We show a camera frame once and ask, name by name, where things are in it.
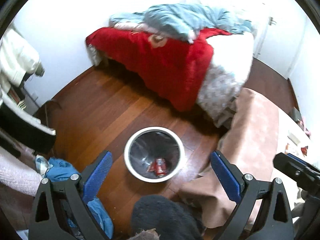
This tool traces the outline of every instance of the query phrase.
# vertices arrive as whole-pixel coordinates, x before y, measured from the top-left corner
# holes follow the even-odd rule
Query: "door handle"
[[[269,25],[276,25],[277,22],[273,20],[273,17],[269,17]]]

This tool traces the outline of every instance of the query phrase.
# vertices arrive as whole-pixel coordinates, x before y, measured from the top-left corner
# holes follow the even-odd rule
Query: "door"
[[[305,31],[307,15],[295,0],[268,0],[269,25],[256,58],[288,78]]]

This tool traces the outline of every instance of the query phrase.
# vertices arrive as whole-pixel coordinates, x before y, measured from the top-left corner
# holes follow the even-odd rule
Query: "light blue duvet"
[[[250,21],[241,24],[234,13],[224,8],[185,3],[153,5],[145,12],[118,13],[110,17],[111,27],[120,22],[144,22],[182,41],[188,41],[190,31],[198,33],[203,28],[219,28],[234,34],[252,29]]]

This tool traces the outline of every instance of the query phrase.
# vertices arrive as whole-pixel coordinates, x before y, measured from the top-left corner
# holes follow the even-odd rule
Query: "metal screw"
[[[245,178],[246,180],[252,180],[252,179],[253,179],[253,176],[252,176],[251,174],[246,174],[246,175],[244,176],[244,178]]]
[[[72,174],[70,177],[71,180],[77,180],[79,179],[79,174]]]
[[[42,183],[42,184],[47,184],[48,181],[49,181],[48,178],[44,178],[43,180],[41,180],[41,183]]]
[[[276,178],[276,183],[281,184],[282,180],[280,178]]]

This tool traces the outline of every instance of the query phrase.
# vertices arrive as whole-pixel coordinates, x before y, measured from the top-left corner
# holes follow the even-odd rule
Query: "white bedsheet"
[[[217,35],[207,38],[207,42],[213,47],[209,68],[222,67],[226,73],[234,73],[237,82],[245,82],[252,64],[253,35]]]
[[[199,90],[197,103],[216,122],[246,82],[253,58],[253,35],[249,32],[207,39],[213,57]]]

